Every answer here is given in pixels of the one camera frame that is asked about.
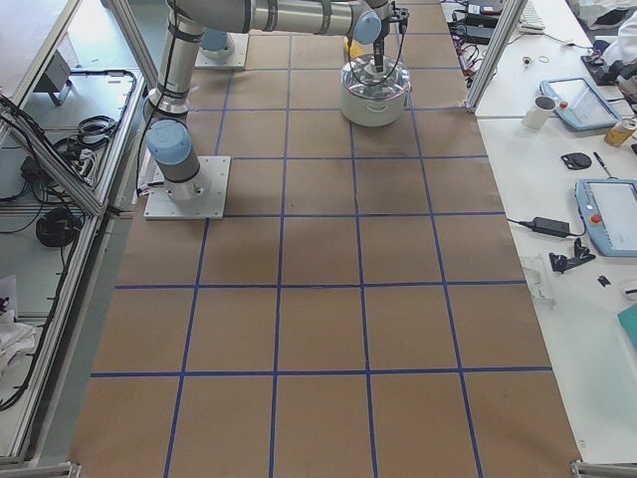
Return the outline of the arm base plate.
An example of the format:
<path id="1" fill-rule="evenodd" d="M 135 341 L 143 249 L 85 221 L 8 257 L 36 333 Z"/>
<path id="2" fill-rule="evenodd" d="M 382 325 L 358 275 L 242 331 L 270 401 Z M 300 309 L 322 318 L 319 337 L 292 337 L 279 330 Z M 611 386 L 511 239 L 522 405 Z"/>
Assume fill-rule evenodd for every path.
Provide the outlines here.
<path id="1" fill-rule="evenodd" d="M 200 170 L 183 183 L 165 181 L 152 161 L 143 217 L 148 220 L 222 219 L 226 204 L 230 156 L 199 156 Z"/>
<path id="2" fill-rule="evenodd" d="M 196 69 L 243 70 L 249 45 L 248 34 L 207 29 L 197 54 Z"/>

